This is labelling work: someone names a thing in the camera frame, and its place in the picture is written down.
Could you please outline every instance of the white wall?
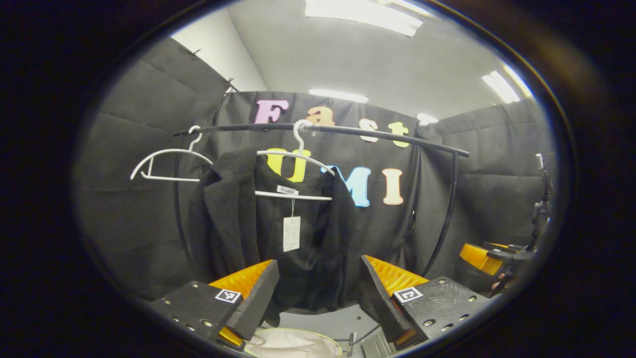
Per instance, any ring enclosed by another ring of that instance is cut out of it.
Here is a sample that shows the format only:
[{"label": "white wall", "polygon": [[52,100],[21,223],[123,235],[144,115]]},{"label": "white wall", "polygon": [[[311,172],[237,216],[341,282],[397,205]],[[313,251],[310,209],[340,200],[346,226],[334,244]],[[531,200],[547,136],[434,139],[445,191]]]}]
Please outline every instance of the white wall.
[{"label": "white wall", "polygon": [[234,27],[227,8],[200,18],[172,34],[188,50],[214,68],[239,91],[267,90],[252,57]]}]

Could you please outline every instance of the fluorescent light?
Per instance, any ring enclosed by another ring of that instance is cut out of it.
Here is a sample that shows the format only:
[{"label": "fluorescent light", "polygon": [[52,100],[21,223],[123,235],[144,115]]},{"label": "fluorescent light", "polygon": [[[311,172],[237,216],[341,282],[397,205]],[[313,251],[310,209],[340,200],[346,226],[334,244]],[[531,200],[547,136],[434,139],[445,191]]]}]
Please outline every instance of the fluorescent light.
[{"label": "fluorescent light", "polygon": [[507,65],[504,65],[504,71],[508,74],[508,76],[510,76],[515,81],[517,86],[519,86],[519,88],[521,89],[521,91],[523,91],[523,94],[525,94],[526,97],[532,97],[532,91],[528,88],[528,86],[526,86],[525,82],[521,79],[521,77],[519,77],[519,75],[513,71],[513,69],[511,69]]},{"label": "fluorescent light", "polygon": [[427,125],[427,124],[439,122],[438,119],[433,118],[426,113],[418,113],[418,115],[415,116],[415,118],[417,118],[417,120],[420,121],[420,125]]},{"label": "fluorescent light", "polygon": [[506,82],[506,80],[497,71],[492,71],[489,75],[481,77],[481,79],[490,86],[505,103],[519,102],[519,96],[515,90]]},{"label": "fluorescent light", "polygon": [[405,9],[409,9],[412,12],[418,13],[420,15],[424,15],[424,16],[431,16],[431,13],[429,13],[428,11],[422,9],[421,7],[411,4],[408,1],[404,1],[404,0],[391,0],[392,3],[394,3],[395,5],[399,5],[402,6]]},{"label": "fluorescent light", "polygon": [[307,0],[305,15],[363,22],[412,37],[422,21],[367,0]]},{"label": "fluorescent light", "polygon": [[309,89],[309,94],[313,94],[316,96],[348,99],[349,101],[360,102],[360,103],[366,103],[369,100],[369,97],[364,97],[358,94],[351,94],[346,92],[338,92],[335,90]]}]

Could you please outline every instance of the plastic hanger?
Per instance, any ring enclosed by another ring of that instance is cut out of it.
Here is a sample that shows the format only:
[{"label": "plastic hanger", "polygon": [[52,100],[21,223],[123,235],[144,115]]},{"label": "plastic hanger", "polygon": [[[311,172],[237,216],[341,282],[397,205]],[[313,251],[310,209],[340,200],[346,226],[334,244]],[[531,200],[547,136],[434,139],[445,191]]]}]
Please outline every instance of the plastic hanger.
[{"label": "plastic hanger", "polygon": [[[192,126],[192,128],[190,128],[188,133],[192,133],[192,131],[194,131],[195,129],[199,129],[199,128],[201,128],[201,127],[199,127],[198,125],[194,125],[194,126]],[[185,150],[185,149],[164,149],[164,150],[159,150],[158,152],[152,153],[151,155],[147,156],[143,161],[139,162],[139,164],[137,164],[135,169],[132,171],[132,174],[130,175],[130,179],[133,180],[135,178],[135,175],[137,174],[137,171],[139,170],[139,168],[141,168],[141,166],[144,165],[147,161],[150,161],[150,164],[148,165],[148,174],[144,173],[143,171],[141,172],[141,176],[143,176],[145,179],[167,180],[167,181],[170,181],[170,182],[198,182],[199,179],[171,178],[171,177],[168,177],[168,176],[153,176],[153,175],[151,175],[151,172],[153,170],[153,161],[155,160],[155,157],[157,155],[163,154],[163,153],[187,153],[187,154],[192,154],[192,155],[196,155],[197,157],[205,160],[210,165],[212,165],[212,161],[210,159],[204,157],[203,155],[201,155],[199,153],[196,153],[196,152],[192,151],[192,147],[194,146],[194,144],[198,143],[201,140],[201,137],[203,137],[203,133],[199,133],[199,137],[197,137],[195,140],[192,141],[192,143],[190,143],[190,148],[188,150]]]},{"label": "plastic hanger", "polygon": [[[288,157],[295,157],[295,158],[301,158],[301,159],[305,159],[306,161],[310,162],[310,163],[314,163],[322,168],[325,169],[325,171],[327,171],[328,173],[330,173],[331,175],[335,176],[336,173],[334,173],[333,170],[331,170],[331,168],[329,168],[328,166],[324,165],[323,163],[310,158],[310,157],[305,157],[304,155],[300,154],[303,152],[303,150],[305,149],[305,141],[303,141],[303,138],[300,137],[300,134],[298,134],[298,131],[301,127],[305,126],[305,125],[313,125],[311,122],[309,122],[306,119],[301,119],[299,121],[297,121],[296,123],[294,123],[294,137],[296,138],[296,140],[298,141],[298,153],[289,153],[289,152],[278,152],[276,150],[259,150],[258,152],[256,152],[256,155],[267,155],[267,154],[274,154],[274,155],[285,155]],[[329,200],[333,200],[332,197],[328,197],[328,196],[306,196],[306,195],[292,195],[292,194],[282,194],[282,193],[277,193],[277,192],[262,192],[262,191],[256,191],[254,192],[257,196],[269,196],[269,197],[284,197],[287,199],[304,199],[304,200],[323,200],[323,201],[329,201]]]},{"label": "plastic hanger", "polygon": [[[305,149],[305,141],[303,141],[303,138],[300,137],[300,135],[298,134],[298,131],[301,127],[303,127],[304,125],[312,125],[311,122],[309,122],[308,120],[299,120],[294,124],[294,137],[296,138],[296,140],[298,140],[298,153],[302,153],[303,150]],[[194,131],[195,129],[200,129],[201,127],[199,127],[198,125],[194,125],[190,128],[190,130],[188,130],[188,133],[192,133],[192,131]],[[198,143],[201,140],[201,137],[203,136],[203,133],[199,133],[199,136],[192,141],[192,143],[190,143],[190,148],[185,150],[185,149],[164,149],[164,150],[159,150],[158,152],[152,153],[151,155],[147,156],[146,158],[144,158],[144,160],[142,160],[141,162],[139,162],[139,164],[137,164],[137,166],[135,167],[135,169],[132,171],[132,174],[130,175],[130,179],[133,180],[135,178],[135,175],[137,174],[137,172],[139,171],[139,169],[141,169],[141,166],[143,166],[146,162],[150,161],[149,165],[148,165],[148,174],[144,173],[143,171],[141,172],[141,176],[143,176],[145,179],[150,179],[150,180],[166,180],[166,181],[170,181],[170,182],[198,182],[199,179],[187,179],[187,178],[171,178],[169,176],[153,176],[151,175],[152,170],[153,170],[153,161],[155,160],[155,157],[159,154],[163,154],[163,153],[186,153],[186,154],[192,154],[192,155],[196,155],[197,157],[205,160],[206,162],[208,162],[210,165],[212,165],[212,161],[210,161],[210,159],[204,157],[203,155],[193,152],[192,148],[194,146],[194,144]],[[306,161],[316,164],[322,168],[324,168],[328,173],[330,173],[331,175],[336,175],[334,173],[333,170],[331,170],[331,168],[327,167],[326,165],[324,165],[323,163],[310,158],[310,157],[306,157],[304,155],[301,154],[297,154],[297,153],[289,153],[289,152],[278,152],[276,150],[259,150],[256,152],[256,155],[267,155],[267,154],[274,154],[274,155],[285,155],[288,157],[295,157],[295,158],[300,158],[300,159],[305,159]],[[263,191],[255,191],[254,192],[257,196],[269,196],[269,197],[283,197],[283,198],[288,198],[288,199],[305,199],[305,200],[323,200],[323,201],[329,201],[332,200],[333,198],[331,197],[327,197],[327,196],[306,196],[306,195],[292,195],[292,194],[283,194],[283,193],[277,193],[277,192],[263,192]]]}]

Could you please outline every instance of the black curtain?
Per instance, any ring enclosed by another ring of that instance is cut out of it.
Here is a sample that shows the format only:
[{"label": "black curtain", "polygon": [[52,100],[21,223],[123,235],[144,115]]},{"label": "black curtain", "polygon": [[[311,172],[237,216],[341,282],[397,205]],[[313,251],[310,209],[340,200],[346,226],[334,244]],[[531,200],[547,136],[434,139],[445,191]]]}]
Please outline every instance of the black curtain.
[{"label": "black curtain", "polygon": [[[543,156],[552,182],[558,182],[549,126],[539,105],[525,99],[418,127],[422,139],[470,152],[470,158],[459,160],[457,206],[431,277],[448,275],[473,290],[487,290],[494,279],[459,257],[463,245],[529,243],[534,203],[541,200],[544,188],[537,153]],[[450,161],[439,153],[429,158],[448,185]]]},{"label": "black curtain", "polygon": [[[145,299],[181,285],[188,265],[173,183],[139,173],[131,181],[130,174],[150,153],[177,148],[174,131],[210,125],[227,88],[221,75],[166,38],[121,74],[87,120],[73,170],[76,216],[117,283]],[[174,154],[158,156],[152,173],[173,176],[174,161]]]},{"label": "black curtain", "polygon": [[[308,117],[308,110],[324,106],[333,111],[335,125],[359,127],[362,118],[377,123],[378,131],[391,132],[388,125],[401,122],[409,135],[415,132],[416,120],[393,111],[376,106],[355,103],[341,99],[313,96],[290,92],[240,92],[228,96],[214,119],[214,125],[251,124],[258,112],[258,101],[287,101],[289,108],[281,110],[276,123],[295,123]],[[236,131],[211,132],[208,134],[205,154],[216,158],[224,152],[255,145],[260,150],[281,148],[291,152],[298,149],[298,142],[291,131]],[[415,209],[418,183],[422,181],[420,155],[421,149],[415,145],[399,147],[393,141],[378,140],[376,143],[362,140],[359,136],[335,133],[301,133],[305,141],[305,150],[310,157],[326,165],[340,168],[344,180],[350,180],[355,170],[369,170],[370,174],[363,181],[366,183],[366,199],[368,204],[357,202],[356,235],[363,242],[360,254],[378,257],[393,264],[417,270],[423,265],[419,262],[421,243],[430,240],[429,235],[414,236],[409,226]],[[289,178],[294,173],[294,159],[283,159],[281,175]],[[400,196],[404,202],[399,205],[387,205],[384,198],[387,194],[387,178],[384,169],[402,171],[399,179]],[[305,177],[320,175],[320,167],[307,163]],[[420,225],[428,223],[435,217],[423,216],[418,219]]]}]

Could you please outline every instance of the paper tag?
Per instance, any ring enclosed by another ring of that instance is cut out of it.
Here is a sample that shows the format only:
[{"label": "paper tag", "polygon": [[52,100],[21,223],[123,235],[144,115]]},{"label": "paper tag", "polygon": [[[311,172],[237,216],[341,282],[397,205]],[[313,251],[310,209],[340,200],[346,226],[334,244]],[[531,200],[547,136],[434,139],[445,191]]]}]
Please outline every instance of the paper tag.
[{"label": "paper tag", "polygon": [[276,191],[281,192],[283,194],[298,195],[298,190],[284,187],[282,185],[276,185]]},{"label": "paper tag", "polygon": [[282,219],[282,251],[300,248],[300,217]]}]

